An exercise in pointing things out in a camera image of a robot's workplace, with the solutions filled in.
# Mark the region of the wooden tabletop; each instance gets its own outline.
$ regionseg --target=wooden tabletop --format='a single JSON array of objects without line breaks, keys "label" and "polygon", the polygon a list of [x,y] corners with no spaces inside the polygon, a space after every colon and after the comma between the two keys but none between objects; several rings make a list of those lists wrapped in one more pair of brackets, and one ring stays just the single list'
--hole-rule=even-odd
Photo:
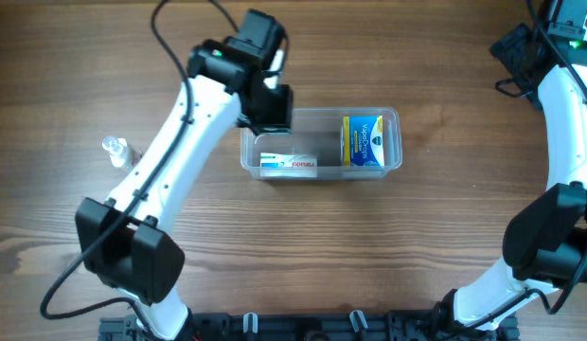
[{"label": "wooden tabletop", "polygon": [[[489,46],[522,21],[517,1],[224,1],[274,15],[292,39],[295,107],[394,107],[403,163],[374,182],[251,179],[239,131],[213,151],[178,216],[179,292],[193,312],[428,309],[501,255],[508,221],[545,188],[543,113],[493,90]],[[0,340],[95,340],[98,318],[39,315],[80,252],[74,213],[123,178],[106,135],[148,147],[180,82],[152,38],[152,1],[0,0]],[[198,0],[159,29],[182,61],[231,34]],[[116,292],[82,267],[54,312]],[[587,286],[560,314],[519,312],[523,340],[587,340]]]}]

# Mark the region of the wood grain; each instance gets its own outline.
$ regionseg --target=wood grain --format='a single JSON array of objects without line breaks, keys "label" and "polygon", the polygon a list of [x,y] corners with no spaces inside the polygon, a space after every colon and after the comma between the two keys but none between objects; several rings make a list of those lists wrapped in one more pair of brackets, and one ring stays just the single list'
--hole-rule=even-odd
[{"label": "wood grain", "polygon": [[[258,182],[239,131],[211,154],[177,219],[179,289],[195,312],[379,312],[429,308],[501,254],[507,222],[543,192],[543,114],[493,90],[489,46],[527,19],[513,1],[227,1],[292,37],[296,107],[389,106],[403,164],[377,182]],[[38,305],[79,253],[73,214],[123,174],[99,147],[146,147],[179,87],[149,33],[148,1],[0,1],[0,340],[95,339],[113,307],[48,322]],[[166,7],[160,30],[184,60],[230,34],[202,1]],[[79,269],[67,310],[113,296]],[[520,313],[524,340],[587,340],[587,287],[560,315]]]}]

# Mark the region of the transparent bottle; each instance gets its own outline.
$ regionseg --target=transparent bottle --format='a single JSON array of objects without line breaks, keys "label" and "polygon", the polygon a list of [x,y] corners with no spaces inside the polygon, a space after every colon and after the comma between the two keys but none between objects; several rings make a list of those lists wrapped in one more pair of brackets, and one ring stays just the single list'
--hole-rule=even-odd
[{"label": "transparent bottle", "polygon": [[125,138],[106,136],[102,148],[111,156],[113,166],[125,171],[133,170],[142,158],[142,152],[128,144]]}]

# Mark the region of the green light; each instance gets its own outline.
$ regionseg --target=green light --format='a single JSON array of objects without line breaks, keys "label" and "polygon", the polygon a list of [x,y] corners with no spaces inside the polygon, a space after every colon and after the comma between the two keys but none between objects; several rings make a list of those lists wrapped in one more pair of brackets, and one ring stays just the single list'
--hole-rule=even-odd
[{"label": "green light", "polygon": [[573,48],[578,48],[581,46],[581,42],[580,41],[571,41],[571,42],[569,42],[569,45]]}]

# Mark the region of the brown wood surface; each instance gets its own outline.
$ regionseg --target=brown wood surface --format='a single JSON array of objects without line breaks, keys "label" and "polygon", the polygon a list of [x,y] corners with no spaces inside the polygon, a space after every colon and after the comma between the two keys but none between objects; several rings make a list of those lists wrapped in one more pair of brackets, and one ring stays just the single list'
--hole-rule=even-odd
[{"label": "brown wood surface", "polygon": [[[0,340],[94,340],[100,316],[42,320],[42,295],[80,252],[73,215],[123,174],[106,135],[146,147],[179,88],[149,31],[152,1],[0,0]],[[194,312],[430,308],[501,255],[507,222],[543,192],[543,114],[493,90],[489,46],[526,21],[518,1],[230,1],[290,32],[296,107],[391,106],[402,167],[376,182],[254,181],[239,131],[211,154],[174,229]],[[184,61],[228,24],[201,1],[160,30]],[[80,268],[51,309],[116,293]],[[587,286],[557,316],[520,312],[524,340],[587,340]]]}]

